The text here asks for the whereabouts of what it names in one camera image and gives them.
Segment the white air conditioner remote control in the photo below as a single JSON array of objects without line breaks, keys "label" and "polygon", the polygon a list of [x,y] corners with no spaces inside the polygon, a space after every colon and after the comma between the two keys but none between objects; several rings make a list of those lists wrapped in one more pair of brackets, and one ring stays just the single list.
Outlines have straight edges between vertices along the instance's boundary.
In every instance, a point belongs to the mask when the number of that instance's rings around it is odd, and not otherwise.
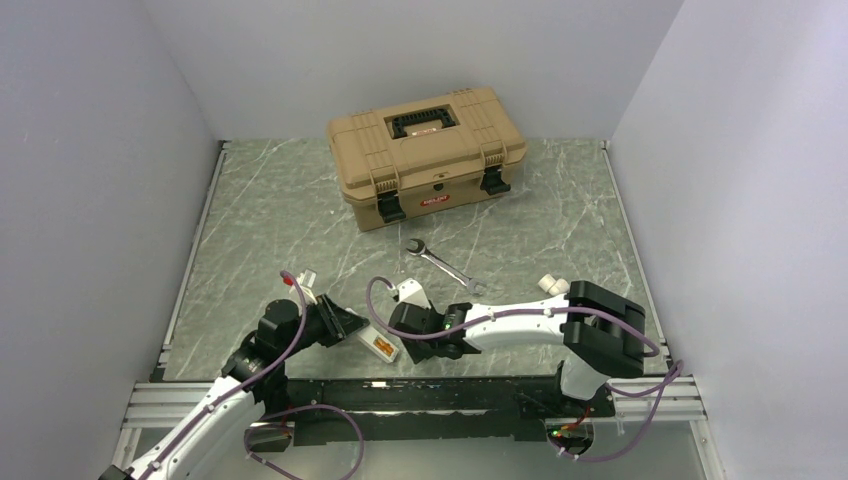
[{"label": "white air conditioner remote control", "polygon": [[393,363],[399,348],[372,326],[366,326],[355,334],[355,338],[385,363]]}]

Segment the orange battery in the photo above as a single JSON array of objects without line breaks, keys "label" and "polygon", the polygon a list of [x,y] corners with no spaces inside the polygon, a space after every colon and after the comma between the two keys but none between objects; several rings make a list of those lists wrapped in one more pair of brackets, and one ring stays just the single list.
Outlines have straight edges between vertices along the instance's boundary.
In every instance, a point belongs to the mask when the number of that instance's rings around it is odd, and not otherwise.
[{"label": "orange battery", "polygon": [[391,343],[381,338],[375,338],[373,341],[373,346],[386,358],[391,359],[396,355],[395,347]]}]

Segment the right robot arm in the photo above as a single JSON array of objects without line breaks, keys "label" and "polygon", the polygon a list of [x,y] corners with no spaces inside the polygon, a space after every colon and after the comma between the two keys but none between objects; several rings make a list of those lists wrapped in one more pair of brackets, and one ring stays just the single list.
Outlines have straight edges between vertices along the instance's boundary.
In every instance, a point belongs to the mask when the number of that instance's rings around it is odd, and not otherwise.
[{"label": "right robot arm", "polygon": [[659,354],[635,302],[588,281],[545,300],[510,305],[455,303],[438,311],[423,286],[408,279],[393,289],[396,306],[384,328],[403,341],[411,359],[459,359],[523,345],[560,347],[551,401],[574,415],[610,379],[637,378]]}]

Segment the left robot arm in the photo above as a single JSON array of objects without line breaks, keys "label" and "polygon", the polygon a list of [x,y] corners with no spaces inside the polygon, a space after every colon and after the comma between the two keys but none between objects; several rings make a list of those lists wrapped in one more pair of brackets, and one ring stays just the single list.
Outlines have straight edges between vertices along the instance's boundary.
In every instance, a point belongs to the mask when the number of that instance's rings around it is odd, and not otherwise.
[{"label": "left robot arm", "polygon": [[325,295],[305,306],[269,303],[201,401],[158,444],[128,467],[111,465],[102,479],[199,479],[212,457],[260,418],[291,406],[285,360],[315,344],[331,347],[369,325]]}]

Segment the white pipe elbow fitting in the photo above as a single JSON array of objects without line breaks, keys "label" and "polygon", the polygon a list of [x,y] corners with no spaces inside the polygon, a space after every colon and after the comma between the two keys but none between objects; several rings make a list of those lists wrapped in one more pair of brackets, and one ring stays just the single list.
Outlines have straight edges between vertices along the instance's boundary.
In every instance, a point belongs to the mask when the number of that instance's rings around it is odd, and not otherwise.
[{"label": "white pipe elbow fitting", "polygon": [[546,274],[540,278],[537,286],[550,296],[564,295],[570,290],[570,283],[567,280],[554,277],[551,274]]}]

